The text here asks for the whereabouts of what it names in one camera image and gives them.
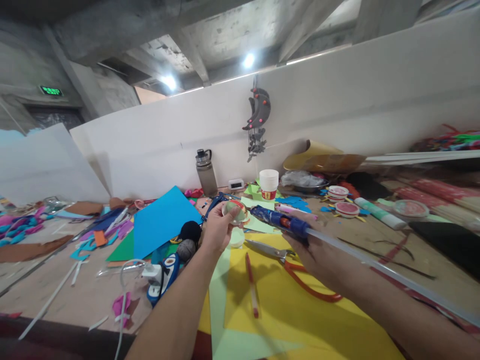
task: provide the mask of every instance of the water bottle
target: water bottle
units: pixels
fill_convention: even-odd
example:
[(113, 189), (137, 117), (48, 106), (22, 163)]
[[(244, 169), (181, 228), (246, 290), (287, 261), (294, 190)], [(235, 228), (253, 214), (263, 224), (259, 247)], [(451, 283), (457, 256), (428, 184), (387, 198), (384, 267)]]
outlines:
[(217, 189), (217, 181), (215, 180), (214, 167), (212, 165), (212, 150), (199, 149), (196, 153), (196, 171), (203, 193), (206, 197), (214, 197), (219, 191)]

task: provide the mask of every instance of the pencil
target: pencil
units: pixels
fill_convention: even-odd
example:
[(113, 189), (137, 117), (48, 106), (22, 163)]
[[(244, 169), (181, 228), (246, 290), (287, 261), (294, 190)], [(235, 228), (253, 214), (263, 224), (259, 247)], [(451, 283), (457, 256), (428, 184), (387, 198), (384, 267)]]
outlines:
[(257, 293), (255, 291), (254, 274), (252, 273), (252, 267), (250, 266), (249, 253), (245, 254), (246, 271), (248, 272), (248, 280), (250, 282), (250, 294), (251, 294), (251, 307), (253, 308), (253, 316), (255, 319), (259, 318), (259, 305), (257, 303)]

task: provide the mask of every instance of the concrete ceiling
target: concrete ceiling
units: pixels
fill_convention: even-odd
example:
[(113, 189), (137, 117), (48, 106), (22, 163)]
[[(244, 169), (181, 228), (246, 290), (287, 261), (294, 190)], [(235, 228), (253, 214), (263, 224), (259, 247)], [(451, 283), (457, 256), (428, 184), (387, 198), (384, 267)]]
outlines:
[[(475, 0), (4, 0), (66, 55), (171, 95), (407, 29)], [(253, 66), (242, 63), (255, 55)], [(167, 78), (176, 81), (169, 89)]]

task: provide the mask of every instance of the exit sign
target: exit sign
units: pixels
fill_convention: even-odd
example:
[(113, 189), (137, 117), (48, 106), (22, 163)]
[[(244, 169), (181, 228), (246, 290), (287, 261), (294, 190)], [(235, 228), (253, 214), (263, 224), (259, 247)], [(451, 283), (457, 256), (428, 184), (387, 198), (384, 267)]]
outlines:
[(54, 95), (54, 96), (63, 96), (64, 95), (62, 90), (54, 88), (54, 87), (47, 87), (47, 86), (40, 85), (40, 89), (45, 95)]

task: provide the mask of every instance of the gray yarn ball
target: gray yarn ball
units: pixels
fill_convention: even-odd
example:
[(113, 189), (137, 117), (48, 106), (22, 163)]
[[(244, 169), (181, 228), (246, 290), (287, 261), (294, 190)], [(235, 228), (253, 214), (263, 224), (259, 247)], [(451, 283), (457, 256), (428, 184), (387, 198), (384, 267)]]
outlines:
[(193, 240), (186, 239), (178, 245), (176, 248), (176, 253), (181, 260), (187, 262), (195, 255), (196, 250), (197, 246), (195, 245), (195, 242)]

